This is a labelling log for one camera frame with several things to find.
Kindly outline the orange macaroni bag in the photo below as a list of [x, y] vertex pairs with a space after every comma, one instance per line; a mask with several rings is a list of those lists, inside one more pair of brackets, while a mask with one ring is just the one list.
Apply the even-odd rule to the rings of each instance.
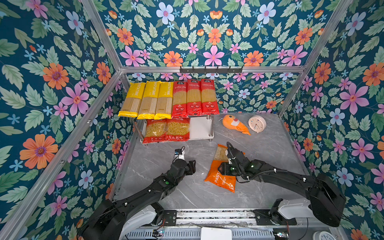
[[208, 172], [205, 182], [210, 182], [218, 187], [226, 189], [232, 193], [235, 192], [236, 188], [236, 177], [225, 176], [219, 172], [219, 167], [221, 163], [229, 163], [228, 157], [226, 155], [227, 147], [224, 145], [218, 144], [217, 151], [212, 161], [210, 171]]

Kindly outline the red macaroni bag large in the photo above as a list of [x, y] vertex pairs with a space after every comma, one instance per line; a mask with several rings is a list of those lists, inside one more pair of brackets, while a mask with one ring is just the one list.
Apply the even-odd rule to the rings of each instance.
[[166, 140], [169, 142], [186, 142], [190, 139], [190, 119], [167, 120]]

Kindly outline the red macaroni bag small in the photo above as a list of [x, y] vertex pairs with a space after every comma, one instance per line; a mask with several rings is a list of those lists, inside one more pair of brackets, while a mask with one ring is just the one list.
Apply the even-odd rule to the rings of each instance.
[[166, 141], [167, 120], [148, 120], [143, 144]]

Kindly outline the red spaghetti pack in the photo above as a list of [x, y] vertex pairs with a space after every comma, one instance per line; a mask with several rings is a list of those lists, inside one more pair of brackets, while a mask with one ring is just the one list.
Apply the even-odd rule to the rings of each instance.
[[187, 117], [187, 82], [174, 82], [172, 119]]
[[214, 80], [201, 80], [201, 99], [203, 115], [219, 115], [219, 106], [217, 102]]
[[189, 79], [187, 83], [187, 114], [202, 115], [201, 82]]

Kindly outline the yellow spaghetti pack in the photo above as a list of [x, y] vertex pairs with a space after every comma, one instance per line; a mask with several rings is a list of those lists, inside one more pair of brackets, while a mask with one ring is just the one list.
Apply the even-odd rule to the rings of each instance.
[[119, 117], [136, 118], [139, 115], [145, 87], [146, 83], [133, 83], [130, 85], [126, 99], [118, 113]]
[[138, 120], [154, 120], [161, 82], [146, 82]]
[[161, 82], [157, 100], [155, 120], [171, 119], [173, 109], [173, 82]]

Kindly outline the red spaghetti pack front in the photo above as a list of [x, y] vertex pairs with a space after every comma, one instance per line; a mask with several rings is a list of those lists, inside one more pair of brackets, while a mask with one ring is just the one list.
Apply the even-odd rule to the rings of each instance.
[[203, 115], [219, 115], [219, 106], [217, 102], [214, 80], [201, 80], [201, 99]]

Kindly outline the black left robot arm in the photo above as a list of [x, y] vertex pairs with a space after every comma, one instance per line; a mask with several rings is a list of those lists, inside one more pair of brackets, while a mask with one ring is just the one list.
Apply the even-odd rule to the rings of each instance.
[[196, 161], [177, 159], [145, 189], [116, 202], [105, 200], [79, 230], [85, 240], [118, 240], [131, 218], [173, 193], [185, 176], [196, 172]]

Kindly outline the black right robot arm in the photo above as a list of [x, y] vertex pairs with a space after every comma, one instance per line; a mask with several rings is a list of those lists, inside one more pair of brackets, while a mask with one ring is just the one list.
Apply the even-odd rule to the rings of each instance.
[[316, 218], [327, 226], [340, 226], [346, 197], [326, 175], [301, 175], [261, 160], [250, 161], [231, 143], [227, 143], [226, 154], [228, 161], [220, 164], [220, 174], [241, 177], [243, 183], [273, 184], [301, 196], [296, 200], [277, 199], [267, 217], [273, 224], [286, 224], [296, 218]]

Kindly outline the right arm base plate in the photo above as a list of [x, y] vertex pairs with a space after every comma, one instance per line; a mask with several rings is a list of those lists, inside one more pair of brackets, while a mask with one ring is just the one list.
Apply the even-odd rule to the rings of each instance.
[[267, 210], [267, 209], [256, 209], [253, 210], [253, 213], [256, 217], [257, 225], [259, 226], [267, 226], [267, 225], [275, 225], [275, 226], [296, 226], [296, 219], [285, 219], [278, 212]]

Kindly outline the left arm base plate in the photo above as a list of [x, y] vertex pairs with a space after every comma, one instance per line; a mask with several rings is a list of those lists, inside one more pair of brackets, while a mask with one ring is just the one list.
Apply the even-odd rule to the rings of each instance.
[[151, 226], [176, 226], [178, 211], [176, 210], [164, 210], [156, 213], [154, 220], [151, 222]]

